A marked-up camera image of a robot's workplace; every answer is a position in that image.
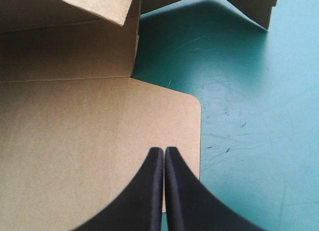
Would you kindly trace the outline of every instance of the cardboard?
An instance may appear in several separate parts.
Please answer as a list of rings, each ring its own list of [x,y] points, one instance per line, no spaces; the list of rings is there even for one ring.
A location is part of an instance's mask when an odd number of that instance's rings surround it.
[[[108,205],[150,147],[199,175],[200,103],[131,78],[0,84],[0,230],[66,231]]]
[[[0,81],[129,77],[136,16],[123,27],[104,20],[0,34]]]
[[[96,19],[123,25],[132,0],[0,0],[0,33]]]

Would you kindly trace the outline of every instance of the teal floor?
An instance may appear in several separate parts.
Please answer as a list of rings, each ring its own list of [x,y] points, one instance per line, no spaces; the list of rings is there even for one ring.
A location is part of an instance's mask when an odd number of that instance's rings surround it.
[[[200,100],[202,183],[270,231],[319,230],[318,2],[279,0],[269,32],[225,0],[141,20],[133,77]]]

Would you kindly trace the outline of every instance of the teal surface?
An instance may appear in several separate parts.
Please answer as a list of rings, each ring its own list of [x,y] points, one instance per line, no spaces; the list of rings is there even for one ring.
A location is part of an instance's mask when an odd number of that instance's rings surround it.
[[[270,231],[319,230],[318,2],[279,0],[269,32],[225,0],[141,20],[133,77],[200,100],[202,183]]]

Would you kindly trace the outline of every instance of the cardboard box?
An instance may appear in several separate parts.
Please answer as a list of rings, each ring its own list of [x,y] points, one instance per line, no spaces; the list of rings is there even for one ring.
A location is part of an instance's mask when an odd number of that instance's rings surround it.
[[[130,78],[141,6],[179,0],[141,1],[0,0],[1,231],[77,227],[152,146],[199,177],[199,101]],[[229,1],[268,27],[275,0]]]

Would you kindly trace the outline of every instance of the scratch mark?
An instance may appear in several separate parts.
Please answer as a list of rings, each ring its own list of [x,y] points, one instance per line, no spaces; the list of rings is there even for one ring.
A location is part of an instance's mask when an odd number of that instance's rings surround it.
[[[245,133],[245,134],[242,134],[242,135],[236,135],[236,136],[243,136],[243,135],[249,135],[249,133]]]
[[[286,199],[286,190],[287,190],[287,182],[286,182],[286,180],[284,180],[284,190],[283,190],[283,196],[281,198],[281,204],[280,204],[280,210],[279,210],[279,226],[281,225],[281,222],[283,219],[283,212],[284,212],[285,199]]]
[[[204,134],[204,135],[209,135],[209,136],[220,138],[220,139],[230,139],[229,135],[228,136],[222,136],[222,135],[214,135],[213,133]]]
[[[184,82],[183,79],[179,80],[177,83],[175,83],[175,86],[177,86],[178,84],[180,84],[180,83],[182,83],[182,82]]]
[[[184,46],[186,46],[186,45],[188,45],[188,44],[190,44],[190,43],[193,43],[193,42],[195,42],[195,41],[201,40],[201,39],[203,39],[203,38],[206,38],[206,36],[202,36],[202,37],[200,37],[200,38],[193,39],[193,40],[191,40],[191,41],[189,41],[189,42],[187,42],[187,43],[185,43],[185,44],[183,44],[183,45],[177,47],[177,48],[174,49],[172,52],[175,52],[175,51],[181,49],[182,47],[184,47]]]
[[[211,48],[211,49],[207,49],[205,52],[208,52],[208,51],[212,51],[212,50],[217,50],[218,48]]]
[[[217,84],[220,84],[228,89],[231,89],[229,86],[226,85],[226,84],[230,84],[229,82],[222,82],[222,81],[219,81],[219,80],[213,79],[213,78],[211,78],[211,80],[215,81]]]
[[[240,128],[243,128],[246,124],[247,124],[247,121],[245,121],[245,123]]]

